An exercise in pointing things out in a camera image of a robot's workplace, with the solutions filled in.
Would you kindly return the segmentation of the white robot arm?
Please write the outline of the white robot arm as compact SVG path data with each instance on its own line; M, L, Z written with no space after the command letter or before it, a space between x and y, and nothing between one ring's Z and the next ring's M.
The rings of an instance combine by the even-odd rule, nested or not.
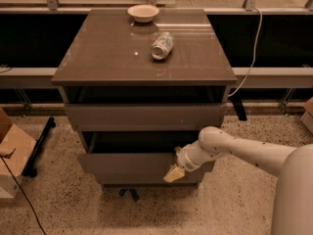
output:
M277 177L271 235L313 235L312 144L296 148L243 139L209 126L176 150L176 163L163 180L176 181L226 154Z

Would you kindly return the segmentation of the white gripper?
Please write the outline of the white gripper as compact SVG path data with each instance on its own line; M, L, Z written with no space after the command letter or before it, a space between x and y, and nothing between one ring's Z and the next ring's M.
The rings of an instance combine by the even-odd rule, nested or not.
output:
M172 183L184 177L185 170L192 172L199 169L204 163L204 149L198 141L188 144L183 148L175 147L174 152L177 156L177 163L179 166L174 164L169 172L163 177L163 180L167 183Z

